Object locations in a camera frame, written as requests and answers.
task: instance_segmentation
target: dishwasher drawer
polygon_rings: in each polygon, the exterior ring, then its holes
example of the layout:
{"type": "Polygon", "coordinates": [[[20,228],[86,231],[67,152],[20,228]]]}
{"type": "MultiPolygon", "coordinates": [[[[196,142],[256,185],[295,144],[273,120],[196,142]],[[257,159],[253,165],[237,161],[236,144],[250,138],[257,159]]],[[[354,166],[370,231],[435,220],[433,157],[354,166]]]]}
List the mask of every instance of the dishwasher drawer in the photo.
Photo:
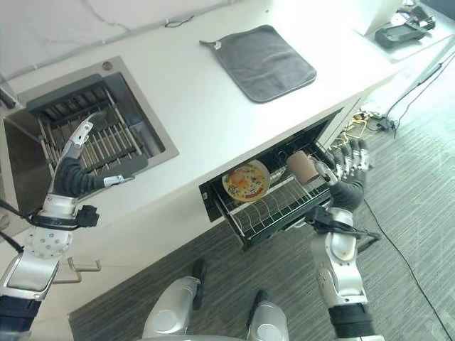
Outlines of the dishwasher drawer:
{"type": "Polygon", "coordinates": [[[311,208],[327,202],[330,193],[326,182],[318,178],[308,185],[300,185],[287,170],[286,159],[302,150],[327,163],[326,153],[317,138],[340,110],[252,158],[261,161],[271,175],[270,188],[259,200],[240,202],[226,193],[222,184],[223,176],[241,165],[201,185],[200,191],[210,221],[223,216],[243,249],[248,249],[278,231],[299,224],[311,208]]]}

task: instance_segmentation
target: dish towel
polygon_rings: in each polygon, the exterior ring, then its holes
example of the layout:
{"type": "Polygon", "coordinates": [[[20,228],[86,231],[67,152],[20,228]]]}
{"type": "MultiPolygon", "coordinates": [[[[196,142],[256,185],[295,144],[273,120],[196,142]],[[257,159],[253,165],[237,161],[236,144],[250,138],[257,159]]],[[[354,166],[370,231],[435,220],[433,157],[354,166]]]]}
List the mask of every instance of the dish towel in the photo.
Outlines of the dish towel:
{"type": "Polygon", "coordinates": [[[200,43],[253,102],[270,102],[316,79],[316,70],[269,25],[200,43]]]}

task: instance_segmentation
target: plate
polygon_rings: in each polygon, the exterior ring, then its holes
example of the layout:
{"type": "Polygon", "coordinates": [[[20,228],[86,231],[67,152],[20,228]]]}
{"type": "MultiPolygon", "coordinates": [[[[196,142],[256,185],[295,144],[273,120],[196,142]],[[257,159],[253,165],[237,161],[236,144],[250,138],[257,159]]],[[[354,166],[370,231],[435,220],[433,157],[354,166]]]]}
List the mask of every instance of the plate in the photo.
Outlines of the plate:
{"type": "Polygon", "coordinates": [[[255,201],[267,193],[270,172],[258,160],[240,166],[222,178],[223,187],[232,199],[243,202],[255,201]]]}

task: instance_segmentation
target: sink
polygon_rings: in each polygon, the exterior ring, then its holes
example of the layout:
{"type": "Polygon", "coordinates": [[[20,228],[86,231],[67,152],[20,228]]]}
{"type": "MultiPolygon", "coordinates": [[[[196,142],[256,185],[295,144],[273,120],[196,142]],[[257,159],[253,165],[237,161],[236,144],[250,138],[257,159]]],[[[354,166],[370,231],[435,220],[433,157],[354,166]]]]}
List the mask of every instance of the sink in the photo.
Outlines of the sink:
{"type": "Polygon", "coordinates": [[[65,141],[92,113],[104,112],[105,119],[85,144],[86,173],[134,175],[178,155],[120,57],[27,90],[18,100],[21,107],[0,108],[0,161],[10,175],[4,176],[6,199],[22,212],[41,207],[65,141]]]}

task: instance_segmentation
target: drawer handle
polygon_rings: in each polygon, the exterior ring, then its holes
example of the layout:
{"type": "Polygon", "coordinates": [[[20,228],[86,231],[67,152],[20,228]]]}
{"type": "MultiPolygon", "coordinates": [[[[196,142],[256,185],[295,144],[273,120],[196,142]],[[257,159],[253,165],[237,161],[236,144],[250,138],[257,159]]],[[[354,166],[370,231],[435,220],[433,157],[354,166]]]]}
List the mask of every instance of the drawer handle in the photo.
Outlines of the drawer handle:
{"type": "Polygon", "coordinates": [[[96,263],[96,269],[94,268],[77,268],[76,265],[74,265],[74,261],[72,257],[69,257],[67,259],[68,261],[68,266],[72,271],[76,273],[77,278],[76,279],[63,279],[59,281],[53,281],[52,284],[74,284],[74,283],[80,283],[82,282],[82,275],[80,274],[81,272],[99,272],[101,271],[101,261],[97,259],[95,261],[96,263]]]}

